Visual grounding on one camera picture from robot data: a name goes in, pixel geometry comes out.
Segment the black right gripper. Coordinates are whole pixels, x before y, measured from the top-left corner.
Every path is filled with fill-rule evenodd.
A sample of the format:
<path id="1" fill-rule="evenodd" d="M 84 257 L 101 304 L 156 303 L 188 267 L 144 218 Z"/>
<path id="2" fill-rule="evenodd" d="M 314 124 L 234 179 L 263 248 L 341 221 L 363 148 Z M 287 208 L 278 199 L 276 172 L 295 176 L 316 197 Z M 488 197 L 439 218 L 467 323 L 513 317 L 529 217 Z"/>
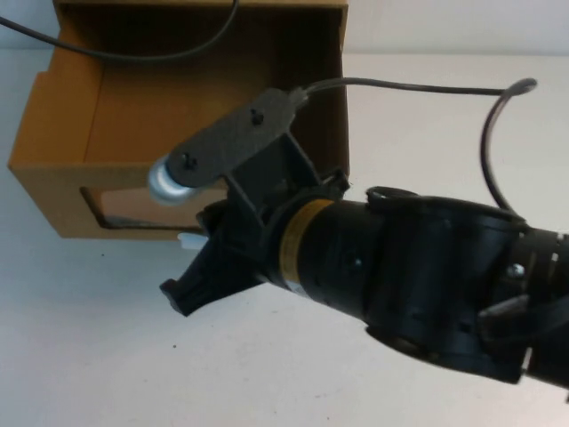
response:
<path id="1" fill-rule="evenodd" d="M 292 202 L 279 202 L 250 218 L 229 199 L 207 206 L 197 216 L 208 242 L 178 279 L 159 288 L 172 308 L 188 317 L 205 305 L 247 289 L 283 285 L 280 241 L 293 215 Z"/>

